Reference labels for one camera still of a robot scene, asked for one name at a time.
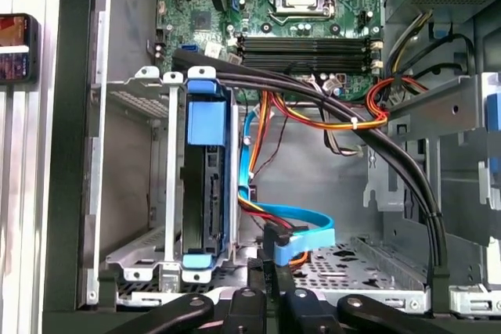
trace green circuit board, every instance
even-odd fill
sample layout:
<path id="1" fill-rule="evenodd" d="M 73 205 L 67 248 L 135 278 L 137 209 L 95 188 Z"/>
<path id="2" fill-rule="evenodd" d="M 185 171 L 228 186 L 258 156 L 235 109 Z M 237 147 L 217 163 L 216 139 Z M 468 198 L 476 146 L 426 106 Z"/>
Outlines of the green circuit board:
<path id="1" fill-rule="evenodd" d="M 328 20 L 290 20 L 280 25 L 272 20 L 269 0 L 245 0 L 245 9 L 239 9 L 239 0 L 229 0 L 231 6 L 227 13 L 214 9 L 211 0 L 158 0 L 157 29 L 165 31 L 166 51 L 161 64 L 163 71 L 171 68 L 171 54 L 180 45 L 197 45 L 204 50 L 208 42 L 221 47 L 219 59 L 228 59 L 233 53 L 234 38 L 231 31 L 245 31 L 248 36 L 300 37 L 300 38 L 360 38 L 374 35 L 380 30 L 380 0 L 335 0 L 335 13 Z M 358 16 L 361 11 L 370 11 L 373 17 L 362 30 L 358 29 Z M 264 33 L 262 25 L 272 25 L 272 30 Z M 311 31 L 308 35 L 299 35 L 300 24 L 308 23 Z M 340 30 L 333 35 L 331 27 L 337 25 Z M 370 75 L 347 75 L 340 97 L 351 101 L 362 98 L 373 77 Z M 257 96 L 247 93 L 247 98 L 254 101 Z"/>

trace phone screen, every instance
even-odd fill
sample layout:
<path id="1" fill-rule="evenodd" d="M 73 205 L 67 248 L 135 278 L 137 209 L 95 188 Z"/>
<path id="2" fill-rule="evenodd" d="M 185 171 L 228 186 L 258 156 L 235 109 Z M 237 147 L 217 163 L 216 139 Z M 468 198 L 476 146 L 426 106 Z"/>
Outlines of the phone screen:
<path id="1" fill-rule="evenodd" d="M 0 80 L 23 80 L 29 74 L 30 20 L 0 16 Z"/>

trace motherboard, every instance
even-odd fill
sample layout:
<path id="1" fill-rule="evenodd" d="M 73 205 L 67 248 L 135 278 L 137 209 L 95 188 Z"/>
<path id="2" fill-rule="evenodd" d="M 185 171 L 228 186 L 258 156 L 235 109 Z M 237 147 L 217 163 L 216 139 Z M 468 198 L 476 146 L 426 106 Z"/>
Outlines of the motherboard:
<path id="1" fill-rule="evenodd" d="M 177 48 L 321 81 L 345 101 L 364 97 L 379 61 L 380 0 L 158 0 L 157 64 Z M 257 93 L 249 91 L 254 101 Z"/>

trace smartphone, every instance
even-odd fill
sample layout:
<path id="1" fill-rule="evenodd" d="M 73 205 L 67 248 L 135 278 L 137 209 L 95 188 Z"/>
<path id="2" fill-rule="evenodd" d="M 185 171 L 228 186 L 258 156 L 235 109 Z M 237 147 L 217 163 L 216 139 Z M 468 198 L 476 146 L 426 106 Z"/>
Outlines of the smartphone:
<path id="1" fill-rule="evenodd" d="M 26 13 L 0 13 L 0 84 L 38 79 L 38 22 Z"/>

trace blue sata cable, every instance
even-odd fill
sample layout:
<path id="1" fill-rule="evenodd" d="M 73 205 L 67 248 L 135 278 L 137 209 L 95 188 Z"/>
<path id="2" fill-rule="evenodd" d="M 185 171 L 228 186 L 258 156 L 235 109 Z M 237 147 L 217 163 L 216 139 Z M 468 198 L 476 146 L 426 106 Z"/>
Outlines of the blue sata cable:
<path id="1" fill-rule="evenodd" d="M 255 118 L 255 112 L 251 111 L 243 123 L 243 136 L 249 137 L 251 122 Z M 239 194 L 242 198 L 249 200 L 249 158 L 250 146 L 242 145 L 239 172 Z M 334 220 L 325 215 L 312 210 L 290 207 L 287 205 L 276 205 L 272 203 L 254 203 L 277 217 L 296 219 L 317 226 L 316 228 L 295 232 L 290 241 L 285 246 L 275 244 L 275 263 L 284 266 L 293 259 L 294 256 L 302 252 L 317 250 L 324 246 L 335 245 Z"/>

